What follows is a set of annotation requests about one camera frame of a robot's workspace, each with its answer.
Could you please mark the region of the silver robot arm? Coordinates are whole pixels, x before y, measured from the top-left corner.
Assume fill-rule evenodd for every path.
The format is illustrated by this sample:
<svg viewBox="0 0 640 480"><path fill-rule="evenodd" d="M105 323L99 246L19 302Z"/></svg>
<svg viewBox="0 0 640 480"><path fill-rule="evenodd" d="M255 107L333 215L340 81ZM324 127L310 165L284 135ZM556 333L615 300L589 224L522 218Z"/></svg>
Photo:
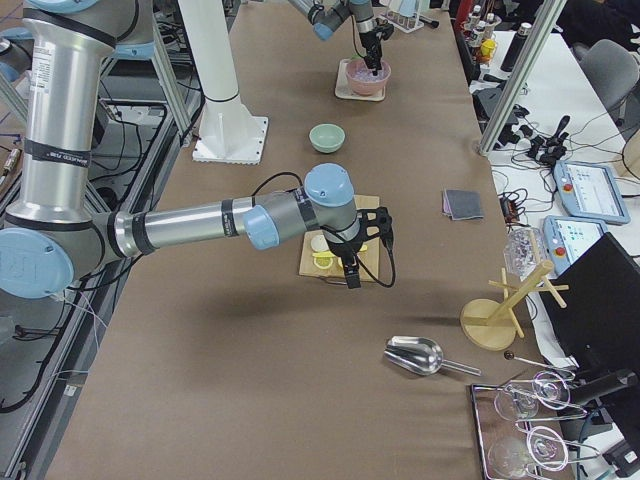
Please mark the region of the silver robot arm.
<svg viewBox="0 0 640 480"><path fill-rule="evenodd" d="M151 56L149 1L28 1L34 39L21 188L5 211L1 287L26 299L69 288L111 262L179 244L247 236L264 250L321 229L359 283L355 256L366 233L347 171L314 167L301 187L163 212L91 213L85 191L100 67L124 47Z"/></svg>
<svg viewBox="0 0 640 480"><path fill-rule="evenodd" d="M377 73L382 69L382 45L392 33L388 23L380 23L376 18L371 1L336 1L326 8L322 1L289 1L313 27L316 36L326 41L348 19L355 23L360 43L366 54L366 66Z"/></svg>

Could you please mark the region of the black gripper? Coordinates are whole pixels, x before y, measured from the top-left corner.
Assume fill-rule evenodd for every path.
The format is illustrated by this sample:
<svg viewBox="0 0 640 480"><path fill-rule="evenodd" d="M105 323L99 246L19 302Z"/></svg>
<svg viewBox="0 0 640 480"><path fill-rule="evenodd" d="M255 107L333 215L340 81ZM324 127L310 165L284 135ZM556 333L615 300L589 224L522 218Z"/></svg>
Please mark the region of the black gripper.
<svg viewBox="0 0 640 480"><path fill-rule="evenodd" d="M381 69L382 49L376 30L360 33L360 41L366 51L365 64L372 71Z"/></svg>
<svg viewBox="0 0 640 480"><path fill-rule="evenodd" d="M324 228L325 239L330 251L342 261L346 285L349 289L361 287L359 260L357 253L365 242L365 234L358 231L351 235L346 230Z"/></svg>

